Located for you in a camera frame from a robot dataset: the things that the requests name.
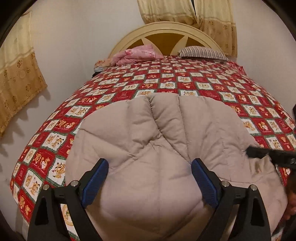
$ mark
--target curtain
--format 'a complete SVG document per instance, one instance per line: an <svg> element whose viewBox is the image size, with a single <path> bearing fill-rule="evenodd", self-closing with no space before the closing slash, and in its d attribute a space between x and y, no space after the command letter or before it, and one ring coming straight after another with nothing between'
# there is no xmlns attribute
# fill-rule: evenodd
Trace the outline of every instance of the curtain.
<svg viewBox="0 0 296 241"><path fill-rule="evenodd" d="M208 34L226 55L237 57L237 29L231 0L138 0L145 24L174 21Z"/></svg>
<svg viewBox="0 0 296 241"><path fill-rule="evenodd" d="M138 0L138 5L145 24L160 21L197 23L191 0Z"/></svg>
<svg viewBox="0 0 296 241"><path fill-rule="evenodd" d="M31 12L23 15L0 48L0 137L11 118L47 85L30 37Z"/></svg>
<svg viewBox="0 0 296 241"><path fill-rule="evenodd" d="M231 0L194 0L197 24L226 55L237 57L237 29Z"/></svg>

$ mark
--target beige quilt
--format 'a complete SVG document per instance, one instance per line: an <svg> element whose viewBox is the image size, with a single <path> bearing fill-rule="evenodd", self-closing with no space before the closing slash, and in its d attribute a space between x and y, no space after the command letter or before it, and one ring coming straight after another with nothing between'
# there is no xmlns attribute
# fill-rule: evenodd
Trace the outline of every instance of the beige quilt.
<svg viewBox="0 0 296 241"><path fill-rule="evenodd" d="M105 158L108 176L87 208L104 241L196 241L213 212L191 173L191 161L201 158L221 180L259 188L273 231L287 197L269 157L248 158L249 145L258 146L224 103L151 94L115 102L82 122L67 159L66 184Z"/></svg>

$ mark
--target blue gripper pad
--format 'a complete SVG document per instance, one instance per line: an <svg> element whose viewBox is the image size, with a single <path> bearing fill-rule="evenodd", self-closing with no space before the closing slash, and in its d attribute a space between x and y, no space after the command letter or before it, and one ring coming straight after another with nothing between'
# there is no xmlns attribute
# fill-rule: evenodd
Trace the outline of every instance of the blue gripper pad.
<svg viewBox="0 0 296 241"><path fill-rule="evenodd" d="M89 182L83 189L83 196L81 200L81 205L86 208L88 205L92 204L98 191L107 177L109 169L109 164L106 160L103 160L98 169L95 171L93 176L90 178Z"/></svg>
<svg viewBox="0 0 296 241"><path fill-rule="evenodd" d="M207 204L209 204L213 208L216 208L219 204L217 189L211 182L206 172L203 170L202 166L198 163L197 159L194 159L191 163L191 170L202 192L203 199Z"/></svg>

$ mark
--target silver bolt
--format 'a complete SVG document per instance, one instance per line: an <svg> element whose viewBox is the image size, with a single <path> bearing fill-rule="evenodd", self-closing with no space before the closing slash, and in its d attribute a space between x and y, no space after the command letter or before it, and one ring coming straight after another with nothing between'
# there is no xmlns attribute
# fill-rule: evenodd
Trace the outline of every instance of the silver bolt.
<svg viewBox="0 0 296 241"><path fill-rule="evenodd" d="M46 190L48 190L49 188L50 188L50 186L49 186L48 184L45 184L45 185L43 186L42 189L46 191Z"/></svg>
<svg viewBox="0 0 296 241"><path fill-rule="evenodd" d="M76 187L77 185L78 185L78 181L77 180L74 180L74 181L72 181L71 183L70 183L70 185L72 186L72 187Z"/></svg>
<svg viewBox="0 0 296 241"><path fill-rule="evenodd" d="M251 185L250 188L251 188L253 191L257 191L257 189L258 189L255 185Z"/></svg>
<svg viewBox="0 0 296 241"><path fill-rule="evenodd" d="M224 187L229 187L229 185L230 185L230 183L227 182L227 181L222 181L221 184L222 184L222 186L224 186Z"/></svg>

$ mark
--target red checkered bed sheet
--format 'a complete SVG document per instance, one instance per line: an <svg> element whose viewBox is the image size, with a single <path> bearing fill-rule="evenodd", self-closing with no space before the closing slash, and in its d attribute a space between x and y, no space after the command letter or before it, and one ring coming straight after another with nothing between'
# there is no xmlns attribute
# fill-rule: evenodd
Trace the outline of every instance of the red checkered bed sheet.
<svg viewBox="0 0 296 241"><path fill-rule="evenodd" d="M52 113L18 159L10 188L27 222L40 188L44 184L65 184L66 158L82 120L110 103L154 92L222 101L236 111L261 147L289 151L296 148L295 124L280 103L227 64L169 56L161 61L110 67L86 82ZM279 168L278 173L285 185L289 170ZM73 226L71 220L69 224L68 229ZM74 227L69 231L77 239Z"/></svg>

